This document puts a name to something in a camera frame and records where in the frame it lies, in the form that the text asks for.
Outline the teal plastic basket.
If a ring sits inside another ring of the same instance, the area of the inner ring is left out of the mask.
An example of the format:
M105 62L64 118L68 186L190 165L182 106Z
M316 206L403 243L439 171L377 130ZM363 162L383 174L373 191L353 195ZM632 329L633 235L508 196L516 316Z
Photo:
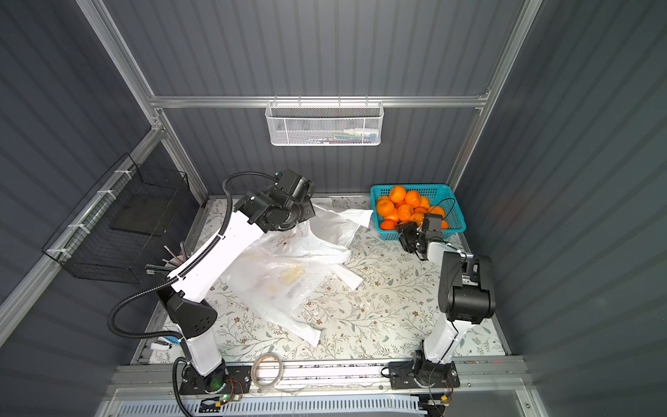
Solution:
M372 199L371 208L373 209L373 225L380 234L383 241L398 241L399 234L396 231L382 230L380 224L383 217L376 211L376 203L382 196L389 196L392 185L374 185L370 189ZM447 221L449 228L443 229L442 234L445 240L455 234L463 233L466 228L465 218L461 212L460 205L455 198L453 191L445 184L403 184L407 191L416 190L422 196L429 199L432 205L440 207L445 212L444 220Z

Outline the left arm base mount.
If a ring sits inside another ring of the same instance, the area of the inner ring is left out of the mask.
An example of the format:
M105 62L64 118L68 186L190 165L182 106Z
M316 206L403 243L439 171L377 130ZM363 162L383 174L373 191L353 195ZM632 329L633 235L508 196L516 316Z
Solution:
M191 366L177 372L179 394L184 395L243 395L251 385L250 366L231 366L217 368L208 376L199 375Z

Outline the cartoon printed plastic bag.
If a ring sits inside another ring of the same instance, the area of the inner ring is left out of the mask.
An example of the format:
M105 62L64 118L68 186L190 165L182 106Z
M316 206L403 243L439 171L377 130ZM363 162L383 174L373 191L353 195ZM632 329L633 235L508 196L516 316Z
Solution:
M351 258L356 233L367 228L372 210L314 205L315 216L283 232L270 232L257 241L267 255L286 262L342 265Z

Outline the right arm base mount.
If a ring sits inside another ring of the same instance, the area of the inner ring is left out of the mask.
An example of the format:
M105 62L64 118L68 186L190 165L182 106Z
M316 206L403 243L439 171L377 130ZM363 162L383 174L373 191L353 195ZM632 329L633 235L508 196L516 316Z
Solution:
M380 375L389 379L394 390L453 390L460 387L459 373L453 362L434 364L430 361L393 361L380 370Z

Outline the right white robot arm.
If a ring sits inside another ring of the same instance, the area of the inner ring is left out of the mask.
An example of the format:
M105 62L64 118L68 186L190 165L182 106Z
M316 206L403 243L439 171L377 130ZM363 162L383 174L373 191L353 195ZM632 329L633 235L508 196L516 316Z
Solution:
M443 221L441 215L426 214L420 223L409 221L396 228L403 250L439 267L439 313L416 354L418 362L434 365L450 363L464 336L492 318L496 309L491 259L448 243Z

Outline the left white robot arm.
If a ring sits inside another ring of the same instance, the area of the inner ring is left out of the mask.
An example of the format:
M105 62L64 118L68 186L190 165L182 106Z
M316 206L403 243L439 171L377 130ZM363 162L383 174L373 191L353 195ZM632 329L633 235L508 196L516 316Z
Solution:
M263 177L264 188L250 189L237 202L229 185L240 177ZM282 232L315 216L314 182L292 170L274 174L244 171L222 182L227 199L222 226L181 266L168 274L158 295L175 324L187 363L206 377L222 368L214 331L217 312L205 301L210 287L241 253L267 232Z

